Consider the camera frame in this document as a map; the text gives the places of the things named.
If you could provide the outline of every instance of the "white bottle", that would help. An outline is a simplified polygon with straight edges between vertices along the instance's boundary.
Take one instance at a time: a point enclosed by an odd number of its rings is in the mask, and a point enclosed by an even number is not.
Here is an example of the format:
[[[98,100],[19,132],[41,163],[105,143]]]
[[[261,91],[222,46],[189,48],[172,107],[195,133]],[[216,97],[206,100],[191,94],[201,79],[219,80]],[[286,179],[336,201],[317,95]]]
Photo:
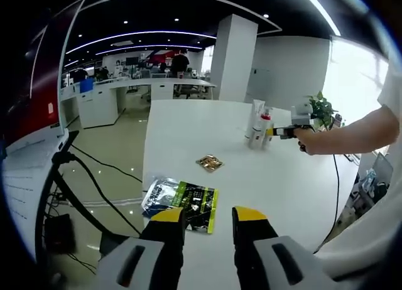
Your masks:
[[[263,100],[253,100],[251,105],[251,112],[249,116],[249,122],[247,124],[247,130],[245,133],[245,137],[247,139],[251,139],[253,135],[253,127],[257,123],[259,116],[264,110],[265,102]]]
[[[269,114],[267,114],[267,112],[264,113],[264,114],[261,116],[261,119],[264,121],[264,124],[263,124],[263,132],[264,132],[264,134],[263,134],[263,142],[262,142],[262,144],[261,144],[261,147],[262,147],[263,149],[266,149],[267,146],[269,145],[269,143],[270,143],[271,140],[272,140],[272,136],[267,135],[267,134],[266,134],[266,131],[267,131],[268,129],[274,128],[274,123],[273,123],[273,121],[271,120],[271,116],[270,116]]]
[[[263,136],[264,136],[262,125],[263,125],[263,120],[258,119],[252,129],[251,137],[249,139],[250,149],[261,148],[261,145],[263,142]]]

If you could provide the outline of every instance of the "ceiling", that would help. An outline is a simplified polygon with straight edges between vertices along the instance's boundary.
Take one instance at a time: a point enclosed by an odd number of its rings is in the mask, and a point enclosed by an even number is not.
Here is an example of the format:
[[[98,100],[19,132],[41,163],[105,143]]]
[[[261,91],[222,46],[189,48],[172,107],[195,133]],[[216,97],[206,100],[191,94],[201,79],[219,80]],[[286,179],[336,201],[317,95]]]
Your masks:
[[[40,6],[50,8],[50,12],[55,14],[73,1],[75,0],[41,0]],[[85,0],[83,10],[79,12],[68,39],[67,51],[108,36],[139,31],[184,31],[216,36],[219,21],[230,14],[237,14],[256,22],[258,33],[266,33],[260,36],[297,35],[329,38],[334,33],[309,0],[225,1],[249,11],[219,0]],[[364,17],[359,16],[341,0],[318,1],[337,25],[342,37],[379,50],[370,26],[364,22]],[[85,8],[94,3],[99,4]],[[282,30],[277,31],[276,26],[261,16],[263,14],[269,14],[268,19]],[[65,57],[65,64],[75,60],[79,60],[77,64],[80,64],[101,58],[106,53],[101,55],[96,53],[115,49],[117,47],[111,44],[127,40],[132,42],[129,46],[181,45],[199,48],[205,48],[215,42],[214,39],[196,35],[166,33],[123,36],[73,51]],[[189,48],[189,50],[197,51],[198,49]]]

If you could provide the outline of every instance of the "column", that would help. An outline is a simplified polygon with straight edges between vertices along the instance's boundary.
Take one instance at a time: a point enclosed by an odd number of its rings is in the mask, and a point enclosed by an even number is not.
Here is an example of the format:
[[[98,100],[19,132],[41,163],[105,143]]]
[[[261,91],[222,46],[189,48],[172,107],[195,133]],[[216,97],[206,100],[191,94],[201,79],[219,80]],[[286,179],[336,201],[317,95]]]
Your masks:
[[[219,23],[211,66],[215,100],[244,102],[258,24],[232,14]]]

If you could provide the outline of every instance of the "white sleeve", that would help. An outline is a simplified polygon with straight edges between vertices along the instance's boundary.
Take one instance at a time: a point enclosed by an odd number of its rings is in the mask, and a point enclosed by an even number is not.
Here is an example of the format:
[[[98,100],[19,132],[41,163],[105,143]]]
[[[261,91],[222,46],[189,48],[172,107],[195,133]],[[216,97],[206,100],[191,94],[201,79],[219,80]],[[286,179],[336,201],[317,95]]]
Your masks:
[[[402,121],[402,72],[398,71],[396,65],[389,63],[387,76],[385,78],[383,89],[378,97],[378,102],[381,105],[387,106],[395,116],[399,123]]]

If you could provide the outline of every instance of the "gold packet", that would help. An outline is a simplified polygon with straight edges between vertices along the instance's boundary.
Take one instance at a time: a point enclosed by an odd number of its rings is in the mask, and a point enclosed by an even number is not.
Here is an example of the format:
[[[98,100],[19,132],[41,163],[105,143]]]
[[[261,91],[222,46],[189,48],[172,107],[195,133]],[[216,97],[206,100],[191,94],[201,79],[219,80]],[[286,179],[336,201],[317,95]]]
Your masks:
[[[197,160],[196,163],[201,165],[209,173],[214,172],[216,169],[219,169],[224,164],[222,161],[219,161],[219,159],[217,159],[214,155],[206,155],[203,158]]]

